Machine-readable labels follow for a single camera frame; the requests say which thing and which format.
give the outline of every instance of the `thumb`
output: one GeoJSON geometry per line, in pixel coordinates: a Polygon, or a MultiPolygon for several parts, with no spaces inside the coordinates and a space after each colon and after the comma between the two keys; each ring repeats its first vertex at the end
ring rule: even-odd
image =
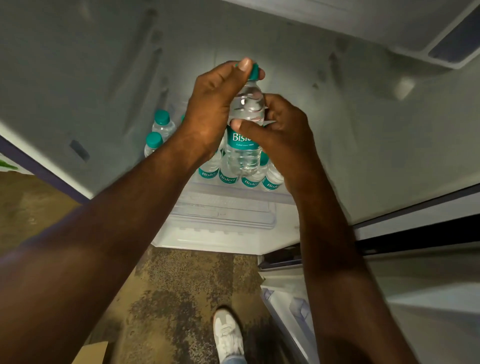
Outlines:
{"type": "Polygon", "coordinates": [[[253,61],[250,58],[242,59],[228,75],[222,85],[219,87],[220,93],[226,97],[229,102],[245,86],[252,72],[253,61]]]}
{"type": "Polygon", "coordinates": [[[252,139],[263,148],[268,148],[271,141],[271,131],[249,120],[233,119],[230,127],[240,135],[252,139]]]}

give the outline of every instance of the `hand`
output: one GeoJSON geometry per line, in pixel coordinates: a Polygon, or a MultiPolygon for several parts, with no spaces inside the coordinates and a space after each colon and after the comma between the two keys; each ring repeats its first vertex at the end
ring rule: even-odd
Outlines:
{"type": "Polygon", "coordinates": [[[234,119],[233,130],[257,142],[285,178],[295,198],[315,182],[323,171],[307,115],[280,95],[265,94],[269,108],[267,120],[276,122],[262,127],[248,120],[234,119]]]}
{"type": "MultiPolygon", "coordinates": [[[[252,68],[253,61],[244,58],[240,62],[225,62],[197,77],[179,132],[193,143],[189,147],[199,147],[202,163],[218,149],[227,127],[230,104],[247,83],[252,68]]],[[[260,79],[264,78],[265,72],[260,70],[260,79]]]]}

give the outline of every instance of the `fingernail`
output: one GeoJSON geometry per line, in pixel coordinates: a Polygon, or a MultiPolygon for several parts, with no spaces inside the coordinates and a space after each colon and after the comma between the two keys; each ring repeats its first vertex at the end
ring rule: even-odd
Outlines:
{"type": "Polygon", "coordinates": [[[238,132],[240,130],[241,122],[242,119],[232,119],[232,121],[230,122],[230,126],[234,131],[238,132]]]}
{"type": "Polygon", "coordinates": [[[245,57],[240,61],[239,68],[245,72],[248,69],[249,62],[250,62],[250,58],[245,57]]]}

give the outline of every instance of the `white sneaker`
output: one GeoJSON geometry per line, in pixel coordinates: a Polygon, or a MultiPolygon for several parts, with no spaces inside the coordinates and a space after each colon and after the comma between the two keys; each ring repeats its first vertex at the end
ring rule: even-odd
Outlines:
{"type": "Polygon", "coordinates": [[[243,337],[240,327],[225,308],[218,309],[213,315],[213,333],[220,364],[229,356],[243,356],[243,337]]]}

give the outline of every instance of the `floor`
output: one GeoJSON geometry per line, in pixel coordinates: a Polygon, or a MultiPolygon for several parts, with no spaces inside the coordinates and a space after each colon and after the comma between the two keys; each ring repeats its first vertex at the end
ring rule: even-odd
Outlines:
{"type": "MultiPolygon", "coordinates": [[[[0,254],[78,204],[35,176],[0,173],[0,254]]],[[[257,257],[150,246],[87,342],[112,364],[217,363],[211,317],[230,306],[249,363],[279,363],[277,329],[260,298],[257,257]]]]}

